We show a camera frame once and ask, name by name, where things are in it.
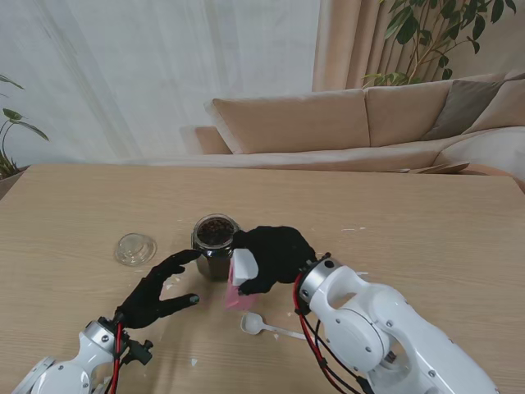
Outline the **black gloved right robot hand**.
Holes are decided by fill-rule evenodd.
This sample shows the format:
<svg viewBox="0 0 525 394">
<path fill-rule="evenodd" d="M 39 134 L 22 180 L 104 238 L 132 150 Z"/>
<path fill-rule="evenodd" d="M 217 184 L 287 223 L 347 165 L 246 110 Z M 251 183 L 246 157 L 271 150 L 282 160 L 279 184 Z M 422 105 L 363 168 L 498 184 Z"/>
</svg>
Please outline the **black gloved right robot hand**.
<svg viewBox="0 0 525 394">
<path fill-rule="evenodd" d="M 239 286 L 243 296 L 268 293 L 276 283 L 291 284 L 316 260 L 316 252 L 293 227 L 259 226 L 233 235 L 234 250 L 247 249 L 258 265 L 258 275 Z"/>
</svg>

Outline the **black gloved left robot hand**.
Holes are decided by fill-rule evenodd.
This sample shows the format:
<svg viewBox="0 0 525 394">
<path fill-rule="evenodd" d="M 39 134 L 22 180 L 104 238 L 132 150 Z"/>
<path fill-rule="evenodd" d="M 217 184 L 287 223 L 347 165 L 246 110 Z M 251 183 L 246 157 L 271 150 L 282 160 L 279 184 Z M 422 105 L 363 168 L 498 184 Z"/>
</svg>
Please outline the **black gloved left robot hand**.
<svg viewBox="0 0 525 394">
<path fill-rule="evenodd" d="M 164 259 L 143 277 L 136 288 L 116 308 L 115 317 L 123 328 L 146 328 L 160 318 L 196 305 L 200 298 L 189 293 L 176 298 L 161 300 L 161 293 L 167 279 L 185 271 L 185 265 L 196 260 L 201 253 L 197 250 L 182 250 Z"/>
</svg>

